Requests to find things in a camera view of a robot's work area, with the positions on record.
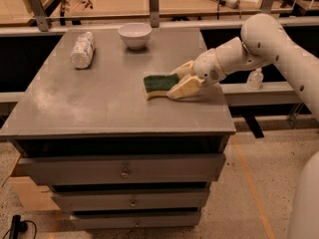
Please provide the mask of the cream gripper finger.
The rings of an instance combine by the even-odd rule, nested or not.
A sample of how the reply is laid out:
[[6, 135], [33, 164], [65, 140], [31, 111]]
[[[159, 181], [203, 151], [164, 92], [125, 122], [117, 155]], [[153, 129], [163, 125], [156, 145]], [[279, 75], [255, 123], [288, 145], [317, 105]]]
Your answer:
[[186, 75], [166, 95], [172, 100], [188, 97], [197, 93], [203, 83], [204, 79], [199, 76]]
[[183, 65], [174, 69], [171, 72], [171, 74], [172, 75], [177, 74], [177, 76], [180, 80], [187, 75], [193, 76], [194, 75], [193, 64], [194, 64], [194, 61], [188, 61], [188, 62], [184, 63]]

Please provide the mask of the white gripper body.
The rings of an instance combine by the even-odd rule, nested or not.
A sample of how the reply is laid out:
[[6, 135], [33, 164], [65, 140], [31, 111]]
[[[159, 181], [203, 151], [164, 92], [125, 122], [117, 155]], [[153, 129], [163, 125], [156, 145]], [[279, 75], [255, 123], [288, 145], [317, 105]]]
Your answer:
[[227, 77], [224, 69], [219, 48], [209, 49], [200, 54], [193, 64], [194, 72], [209, 85], [221, 82]]

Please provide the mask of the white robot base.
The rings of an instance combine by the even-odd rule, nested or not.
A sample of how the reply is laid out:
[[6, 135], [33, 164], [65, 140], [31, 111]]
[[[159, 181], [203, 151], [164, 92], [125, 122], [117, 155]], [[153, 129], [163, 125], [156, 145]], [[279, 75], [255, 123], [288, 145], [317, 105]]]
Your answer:
[[288, 239], [319, 239], [319, 152], [305, 164], [296, 187]]

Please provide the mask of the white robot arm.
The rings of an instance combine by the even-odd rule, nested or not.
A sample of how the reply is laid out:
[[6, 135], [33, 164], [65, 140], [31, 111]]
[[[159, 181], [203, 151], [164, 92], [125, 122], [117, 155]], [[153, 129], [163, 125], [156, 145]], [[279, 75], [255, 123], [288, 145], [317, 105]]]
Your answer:
[[240, 36], [209, 49], [173, 72], [179, 83], [167, 96], [192, 95], [203, 84], [214, 85], [239, 71], [273, 65], [313, 116], [319, 119], [319, 58], [297, 45], [277, 20], [267, 14], [249, 17]]

